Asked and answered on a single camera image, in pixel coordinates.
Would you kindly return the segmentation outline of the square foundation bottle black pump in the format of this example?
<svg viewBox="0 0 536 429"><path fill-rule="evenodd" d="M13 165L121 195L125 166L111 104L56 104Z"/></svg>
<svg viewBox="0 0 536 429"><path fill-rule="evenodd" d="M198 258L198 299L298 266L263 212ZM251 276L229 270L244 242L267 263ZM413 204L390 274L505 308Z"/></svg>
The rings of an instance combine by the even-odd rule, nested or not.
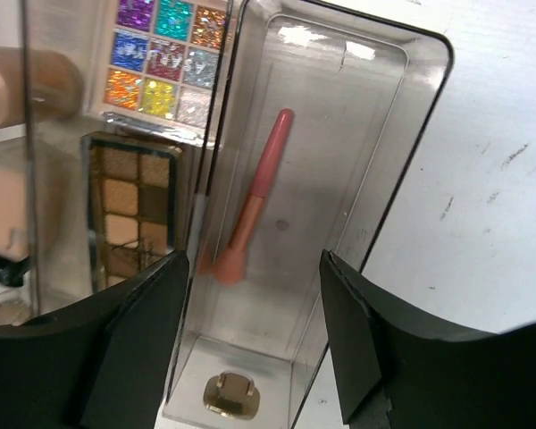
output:
<svg viewBox="0 0 536 429"><path fill-rule="evenodd" d="M27 190L24 139L0 142L0 284L19 288L29 270ZM38 156L38 218L46 223L41 240L50 246L61 223L68 180L64 167L71 160L47 145Z"/></svg>

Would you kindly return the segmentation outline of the black-cased brown eyeshadow palette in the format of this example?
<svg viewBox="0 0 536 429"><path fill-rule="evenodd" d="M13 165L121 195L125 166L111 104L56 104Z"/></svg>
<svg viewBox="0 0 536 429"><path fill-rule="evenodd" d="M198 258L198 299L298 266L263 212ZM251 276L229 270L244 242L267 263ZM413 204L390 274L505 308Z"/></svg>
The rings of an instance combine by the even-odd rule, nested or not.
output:
<svg viewBox="0 0 536 429"><path fill-rule="evenodd" d="M107 289L186 247L188 167L180 146L149 138L89 133L87 170L92 289Z"/></svg>

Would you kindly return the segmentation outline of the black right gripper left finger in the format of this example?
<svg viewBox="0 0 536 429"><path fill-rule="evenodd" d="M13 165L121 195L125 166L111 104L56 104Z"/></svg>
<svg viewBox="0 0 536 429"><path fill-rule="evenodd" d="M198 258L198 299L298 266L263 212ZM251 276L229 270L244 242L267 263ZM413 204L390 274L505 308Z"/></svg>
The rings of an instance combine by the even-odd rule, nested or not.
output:
<svg viewBox="0 0 536 429"><path fill-rule="evenodd" d="M0 326L0 428L151 428L189 263L173 252L67 307Z"/></svg>

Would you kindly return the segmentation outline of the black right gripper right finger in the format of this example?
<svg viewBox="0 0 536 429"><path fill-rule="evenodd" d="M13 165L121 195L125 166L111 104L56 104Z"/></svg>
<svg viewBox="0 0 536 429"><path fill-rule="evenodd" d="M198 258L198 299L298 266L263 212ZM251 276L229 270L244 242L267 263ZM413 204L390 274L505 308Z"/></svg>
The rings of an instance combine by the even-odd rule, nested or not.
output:
<svg viewBox="0 0 536 429"><path fill-rule="evenodd" d="M536 323L478 331L430 314L330 251L321 295L352 428L536 428Z"/></svg>

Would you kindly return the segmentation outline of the round pink makeup brush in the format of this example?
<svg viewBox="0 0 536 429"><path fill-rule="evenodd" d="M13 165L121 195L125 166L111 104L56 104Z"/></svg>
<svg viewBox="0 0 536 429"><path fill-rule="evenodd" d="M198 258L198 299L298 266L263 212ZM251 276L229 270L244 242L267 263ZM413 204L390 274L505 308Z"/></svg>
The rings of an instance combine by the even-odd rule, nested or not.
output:
<svg viewBox="0 0 536 429"><path fill-rule="evenodd" d="M230 241L214 262L214 279L222 285L236 284L245 277L247 248L275 180L294 116L289 108L278 113Z"/></svg>

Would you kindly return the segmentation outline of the glitter eyeshadow palette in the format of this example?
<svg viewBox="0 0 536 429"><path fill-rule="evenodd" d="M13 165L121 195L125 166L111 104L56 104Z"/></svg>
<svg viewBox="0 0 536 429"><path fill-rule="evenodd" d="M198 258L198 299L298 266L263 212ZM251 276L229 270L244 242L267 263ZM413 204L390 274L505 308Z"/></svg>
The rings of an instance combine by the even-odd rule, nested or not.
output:
<svg viewBox="0 0 536 429"><path fill-rule="evenodd" d="M88 110L199 145L227 22L225 1L103 1Z"/></svg>

